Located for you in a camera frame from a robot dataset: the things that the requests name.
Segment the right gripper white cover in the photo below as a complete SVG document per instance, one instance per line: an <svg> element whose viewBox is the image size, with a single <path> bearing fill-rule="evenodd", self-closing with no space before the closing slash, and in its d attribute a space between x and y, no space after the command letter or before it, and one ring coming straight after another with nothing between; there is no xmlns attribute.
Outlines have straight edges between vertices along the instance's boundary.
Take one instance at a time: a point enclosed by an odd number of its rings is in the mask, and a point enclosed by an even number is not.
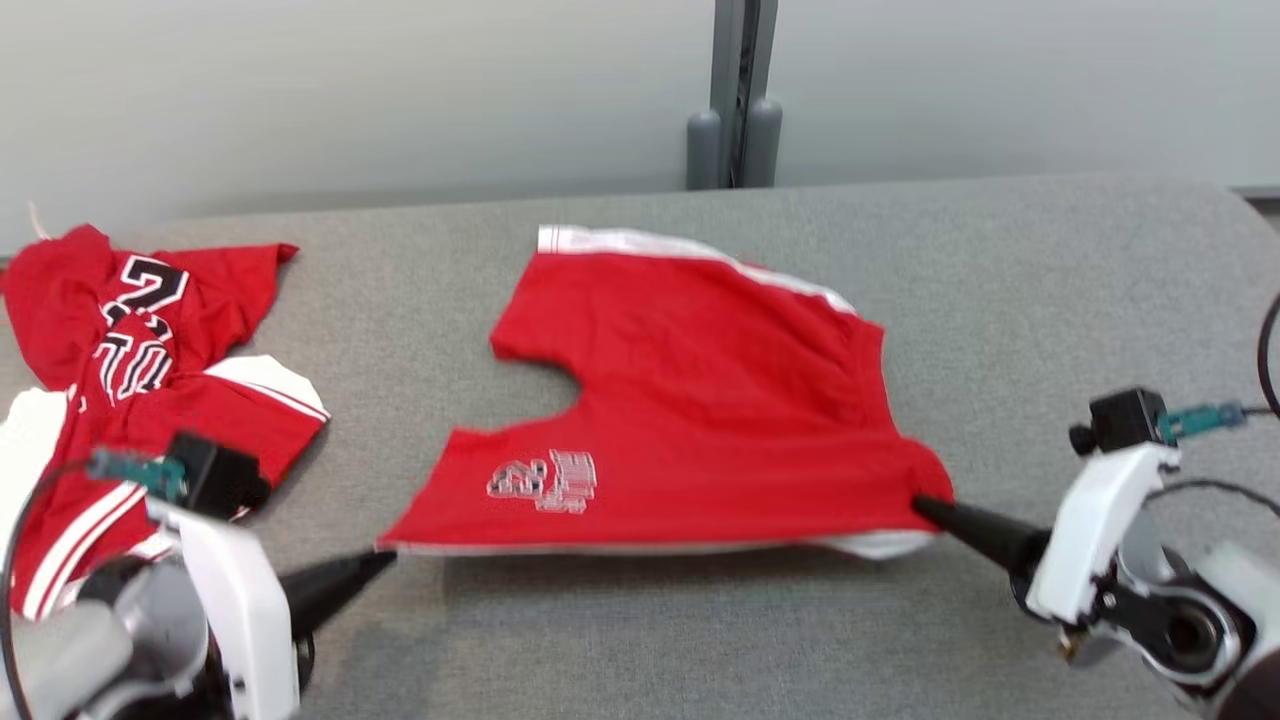
<svg viewBox="0 0 1280 720"><path fill-rule="evenodd" d="M1153 661L1138 634L1100 616L1102 585L1116 580L1120 589L1148 600L1155 587L1181 574L1181 557L1165 547L1144 509L1147 498L1164 488L1164 469L1180 465L1180 451L1158 443L1087 460L1059 506L1051 533L927 495L914 496L911 509L1010 575L1030 575L1021 605L1032 618L1059 625L1073 661L1091 661L1120 646Z"/></svg>

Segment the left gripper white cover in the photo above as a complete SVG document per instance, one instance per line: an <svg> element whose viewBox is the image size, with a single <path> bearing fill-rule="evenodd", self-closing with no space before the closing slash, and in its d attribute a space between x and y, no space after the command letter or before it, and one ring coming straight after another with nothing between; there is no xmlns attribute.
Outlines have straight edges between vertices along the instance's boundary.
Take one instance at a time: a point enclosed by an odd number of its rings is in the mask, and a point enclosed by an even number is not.
<svg viewBox="0 0 1280 720"><path fill-rule="evenodd" d="M259 538L242 527L160 500L148 501L148 518L177 537L234 719L293 719L293 641L314 637L399 557L394 550L344 555L285 571L279 582Z"/></svg>

